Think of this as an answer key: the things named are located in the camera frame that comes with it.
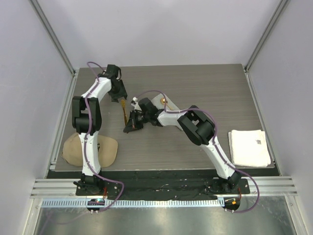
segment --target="white cable tray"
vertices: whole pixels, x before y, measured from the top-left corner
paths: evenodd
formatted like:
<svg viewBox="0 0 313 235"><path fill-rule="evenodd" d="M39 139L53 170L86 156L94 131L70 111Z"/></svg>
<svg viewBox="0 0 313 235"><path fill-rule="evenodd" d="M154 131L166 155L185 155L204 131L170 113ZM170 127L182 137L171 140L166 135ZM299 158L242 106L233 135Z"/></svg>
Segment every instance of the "white cable tray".
<svg viewBox="0 0 313 235"><path fill-rule="evenodd" d="M42 208L79 208L87 207L92 198L46 198L43 200ZM113 200L105 200L109 205ZM166 207L221 207L224 206L224 198L217 200L201 201L116 201L112 208L166 208ZM88 208L99 208L101 206L88 206Z"/></svg>

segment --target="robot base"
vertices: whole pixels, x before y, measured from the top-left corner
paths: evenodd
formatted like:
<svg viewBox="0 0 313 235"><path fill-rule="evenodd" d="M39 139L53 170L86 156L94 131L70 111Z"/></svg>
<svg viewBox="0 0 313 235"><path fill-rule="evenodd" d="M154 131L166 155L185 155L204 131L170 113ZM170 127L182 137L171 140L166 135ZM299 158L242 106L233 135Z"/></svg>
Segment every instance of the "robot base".
<svg viewBox="0 0 313 235"><path fill-rule="evenodd" d="M104 181L95 175L82 174L81 180L73 183L77 186L76 196L101 195L104 192Z"/></svg>

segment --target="metal floor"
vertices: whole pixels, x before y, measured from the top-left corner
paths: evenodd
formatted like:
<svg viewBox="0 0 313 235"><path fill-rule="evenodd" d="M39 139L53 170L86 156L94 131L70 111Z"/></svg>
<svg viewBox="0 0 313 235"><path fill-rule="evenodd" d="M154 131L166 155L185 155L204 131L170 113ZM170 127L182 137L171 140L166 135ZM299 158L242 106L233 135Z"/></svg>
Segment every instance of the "metal floor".
<svg viewBox="0 0 313 235"><path fill-rule="evenodd" d="M240 210L250 207L255 197L243 197ZM84 208L42 208L35 235L295 235L296 231L285 197L261 197L252 211L243 214L224 212L220 207L110 209L86 214L77 220L57 225L47 220L67 222L84 213Z"/></svg>

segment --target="metal frame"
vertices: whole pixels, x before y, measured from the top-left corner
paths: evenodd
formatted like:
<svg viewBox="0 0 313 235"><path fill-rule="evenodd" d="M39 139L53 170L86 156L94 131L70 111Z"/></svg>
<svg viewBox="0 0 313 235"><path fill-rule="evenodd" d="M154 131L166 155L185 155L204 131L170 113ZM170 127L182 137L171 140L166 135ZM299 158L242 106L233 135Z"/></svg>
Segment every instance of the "metal frame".
<svg viewBox="0 0 313 235"><path fill-rule="evenodd" d="M23 232L24 235L34 234L42 202L43 200L41 198L32 199L32 206L30 208L28 219Z"/></svg>
<svg viewBox="0 0 313 235"><path fill-rule="evenodd" d="M61 58L63 59L64 63L66 64L68 70L70 73L74 76L75 75L75 69L72 66L71 62L69 61L61 43L59 42L59 39L57 38L56 34L54 33L47 17L45 16L42 8L40 7L37 0L28 0L32 7L34 8L38 18L40 19L41 23L43 24L47 34L49 35L50 39L52 40L53 44L55 45L58 53L60 54Z"/></svg>
<svg viewBox="0 0 313 235"><path fill-rule="evenodd" d="M283 13L283 11L286 9L286 6L288 5L288 3L290 2L290 0L281 0L278 4L278 6L276 7L276 10L274 11L273 16L271 17L264 33L262 34L257 46L255 47L246 67L245 70L249 71L251 66L253 65L256 57L258 56L258 54L260 53L260 50L262 49L262 47L264 46L265 41L268 39L270 33L273 31L274 26L276 25L278 19L280 18L281 14Z"/></svg>
<svg viewBox="0 0 313 235"><path fill-rule="evenodd" d="M63 136L63 132L65 129L65 124L67 121L68 111L69 111L71 100L73 97L75 85L77 82L78 73L79 73L79 70L77 70L75 72L75 75L72 77L72 80L71 80L69 87L68 87L68 90L67 90L67 96L64 100L63 110L62 110L62 113L61 113L61 116L60 116L60 119L58 122L58 129L57 129L56 137L54 139L53 147L51 150L50 161L49 161L48 168L46 170L45 177L47 176L50 169L55 168L55 164L56 164L56 161L57 161L58 156L59 156L59 150L60 150L60 146L61 146L62 136Z"/></svg>
<svg viewBox="0 0 313 235"><path fill-rule="evenodd" d="M255 93L255 89L254 89L254 86L253 86L253 83L251 81L251 76L250 76L250 73L245 71L245 75L246 75L246 79L247 79L247 82L248 82L248 85L249 85L249 88L250 88L250 91L251 91L251 95L252 95L252 99L253 99L253 102L254 102L254 105L255 105L255 108L256 108L256 111L258 113L258 116L259 116L259 119L260 119L260 123L261 123L261 126L262 126L262 129L264 130L265 132L265 136L266 136L266 139L267 139L267 144L268 144L268 150L269 150L269 153L271 155L271 157L275 160L275 164L277 163L277 159L275 157L275 154L274 154L274 151L273 151L273 147L270 143L270 138L268 136L268 131L266 129L266 125L264 123L264 119L262 117L262 113L261 113L261 110L260 110L260 106L259 106L259 103L258 103L258 100L257 100L257 96L256 96L256 93ZM278 169L278 172L280 173L280 170L279 170L279 164L276 164L276 167Z"/></svg>
<svg viewBox="0 0 313 235"><path fill-rule="evenodd" d="M288 196L285 197L285 199L297 234L309 234L307 226L304 223L299 204L297 203L298 197Z"/></svg>
<svg viewBox="0 0 313 235"><path fill-rule="evenodd" d="M256 196L256 187L248 178L250 194L242 196ZM261 196L297 196L294 183L290 176L267 176L253 177L258 184ZM76 196L76 185L74 181L79 179L37 179L35 181L30 198L84 198L84 196ZM237 194L218 194L218 197L232 197Z"/></svg>

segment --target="small object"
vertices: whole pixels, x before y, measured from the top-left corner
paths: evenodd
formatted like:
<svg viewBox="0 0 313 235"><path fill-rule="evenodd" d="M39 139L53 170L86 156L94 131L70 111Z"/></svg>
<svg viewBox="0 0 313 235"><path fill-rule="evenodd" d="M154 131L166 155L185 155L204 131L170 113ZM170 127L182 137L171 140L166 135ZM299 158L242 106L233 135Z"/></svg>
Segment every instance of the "small object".
<svg viewBox="0 0 313 235"><path fill-rule="evenodd" d="M127 125L127 115L126 115L126 111L125 111L125 106L126 106L126 102L125 100L121 100L121 106L122 106L122 109L123 109L123 114L124 114L124 122L125 122L125 126Z"/></svg>
<svg viewBox="0 0 313 235"><path fill-rule="evenodd" d="M165 104L165 98L161 98L160 100L161 104L164 105ZM166 101L166 106L170 109L170 110L173 110L169 105L168 105L168 101Z"/></svg>

